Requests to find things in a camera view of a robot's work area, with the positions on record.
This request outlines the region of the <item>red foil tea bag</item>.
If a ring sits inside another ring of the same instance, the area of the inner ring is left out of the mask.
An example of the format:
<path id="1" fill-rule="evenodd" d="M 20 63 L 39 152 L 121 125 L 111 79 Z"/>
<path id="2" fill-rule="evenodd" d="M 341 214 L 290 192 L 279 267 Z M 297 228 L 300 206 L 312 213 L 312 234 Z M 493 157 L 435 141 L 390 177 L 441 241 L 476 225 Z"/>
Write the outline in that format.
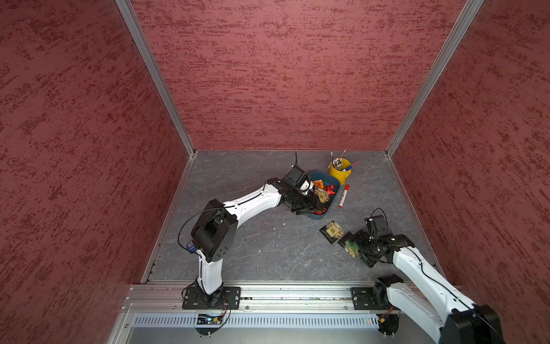
<path id="1" fill-rule="evenodd" d="M 324 190 L 325 190 L 330 196 L 336 194 L 336 192 L 335 192 L 335 186 L 334 186 L 334 185 L 325 186 L 325 187 L 324 187 Z"/>
<path id="2" fill-rule="evenodd" d="M 322 216 L 327 212 L 327 209 L 319 209 L 314 212 L 312 212 L 314 215 Z"/>

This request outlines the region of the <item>orange tea bag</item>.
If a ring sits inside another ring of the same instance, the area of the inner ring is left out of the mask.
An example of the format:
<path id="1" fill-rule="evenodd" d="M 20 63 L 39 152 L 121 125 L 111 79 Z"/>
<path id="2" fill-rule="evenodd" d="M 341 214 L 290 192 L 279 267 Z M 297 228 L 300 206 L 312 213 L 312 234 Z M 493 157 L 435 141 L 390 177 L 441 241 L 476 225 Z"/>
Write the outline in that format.
<path id="1" fill-rule="evenodd" d="M 319 189 L 324 189 L 325 188 L 323 180 L 316 180 L 316 181 L 313 181 L 312 183 L 315 187 L 317 187 Z"/>

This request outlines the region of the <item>black yellow label tea bag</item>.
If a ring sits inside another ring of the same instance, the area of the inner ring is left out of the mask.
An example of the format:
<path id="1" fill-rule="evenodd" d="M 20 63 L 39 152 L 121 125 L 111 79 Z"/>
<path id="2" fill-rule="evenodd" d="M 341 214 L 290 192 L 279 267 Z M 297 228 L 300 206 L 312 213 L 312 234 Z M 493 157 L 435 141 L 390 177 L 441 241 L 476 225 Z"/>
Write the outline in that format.
<path id="1" fill-rule="evenodd" d="M 328 191 L 325 191 L 324 189 L 315 187 L 315 194 L 317 195 L 317 197 L 319 198 L 319 201 L 320 201 L 322 204 L 326 204 L 326 203 L 329 202 L 329 200 L 330 200 L 330 194 L 329 194 L 329 192 L 328 192 Z"/>
<path id="2" fill-rule="evenodd" d="M 340 240 L 345 234 L 342 227 L 335 221 L 327 223 L 319 230 L 319 232 L 331 245 Z"/>

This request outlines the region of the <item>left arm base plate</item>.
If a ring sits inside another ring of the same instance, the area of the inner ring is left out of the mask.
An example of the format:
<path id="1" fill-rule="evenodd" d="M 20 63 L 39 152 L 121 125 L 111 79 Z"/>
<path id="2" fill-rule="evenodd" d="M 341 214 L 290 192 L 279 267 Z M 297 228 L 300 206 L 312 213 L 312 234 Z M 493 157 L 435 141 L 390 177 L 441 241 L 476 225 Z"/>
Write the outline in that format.
<path id="1" fill-rule="evenodd" d="M 221 286 L 208 295 L 198 285 L 187 286 L 182 292 L 183 310 L 237 310 L 241 301 L 240 287 Z"/>

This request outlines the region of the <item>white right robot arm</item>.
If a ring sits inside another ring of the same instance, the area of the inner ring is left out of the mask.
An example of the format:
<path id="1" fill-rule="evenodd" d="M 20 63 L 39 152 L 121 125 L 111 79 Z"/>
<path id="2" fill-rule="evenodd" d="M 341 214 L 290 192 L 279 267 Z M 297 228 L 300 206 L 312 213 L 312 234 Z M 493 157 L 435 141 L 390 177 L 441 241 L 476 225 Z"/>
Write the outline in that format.
<path id="1" fill-rule="evenodd" d="M 399 325 L 397 313 L 401 311 L 435 343 L 504 343 L 496 312 L 451 285 L 405 235 L 378 236 L 359 231 L 354 242 L 368 267 L 385 260 L 419 290 L 412 291 L 397 275 L 376 279 L 368 305 L 382 310 L 381 333 L 394 332 Z"/>

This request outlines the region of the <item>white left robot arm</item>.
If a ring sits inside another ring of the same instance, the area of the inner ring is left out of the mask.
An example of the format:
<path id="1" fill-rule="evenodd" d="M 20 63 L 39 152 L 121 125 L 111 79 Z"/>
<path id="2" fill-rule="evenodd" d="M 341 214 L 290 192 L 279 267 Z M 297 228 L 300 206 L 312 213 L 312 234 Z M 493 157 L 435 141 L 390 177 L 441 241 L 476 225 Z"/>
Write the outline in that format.
<path id="1" fill-rule="evenodd" d="M 207 204 L 191 232 L 195 253 L 199 256 L 196 285 L 204 298 L 218 298 L 223 289 L 223 258 L 233 246 L 237 229 L 256 215 L 281 204 L 295 214 L 312 212 L 319 201 L 313 188 L 309 178 L 295 185 L 269 179 L 262 187 L 239 199 L 228 202 L 213 199 Z"/>

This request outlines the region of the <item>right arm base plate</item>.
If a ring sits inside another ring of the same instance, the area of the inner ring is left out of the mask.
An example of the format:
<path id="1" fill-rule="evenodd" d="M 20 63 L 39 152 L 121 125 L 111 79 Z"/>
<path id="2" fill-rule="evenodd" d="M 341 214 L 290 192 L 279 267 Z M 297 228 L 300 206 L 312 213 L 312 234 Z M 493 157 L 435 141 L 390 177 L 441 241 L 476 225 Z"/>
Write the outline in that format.
<path id="1" fill-rule="evenodd" d="M 370 288 L 352 288 L 351 299 L 355 310 L 387 312 L 389 309 L 400 310 L 388 299 L 388 288 L 374 286 Z"/>

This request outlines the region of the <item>black green label tea bag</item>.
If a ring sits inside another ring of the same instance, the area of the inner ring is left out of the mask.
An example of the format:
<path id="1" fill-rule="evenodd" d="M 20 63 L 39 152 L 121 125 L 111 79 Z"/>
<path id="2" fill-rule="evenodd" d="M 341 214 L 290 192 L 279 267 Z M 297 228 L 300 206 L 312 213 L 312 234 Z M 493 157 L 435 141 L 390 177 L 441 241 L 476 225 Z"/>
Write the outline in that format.
<path id="1" fill-rule="evenodd" d="M 347 232 L 338 241 L 338 245 L 341 246 L 352 258 L 356 258 L 359 255 L 359 248 L 355 242 L 355 235 L 352 232 Z"/>

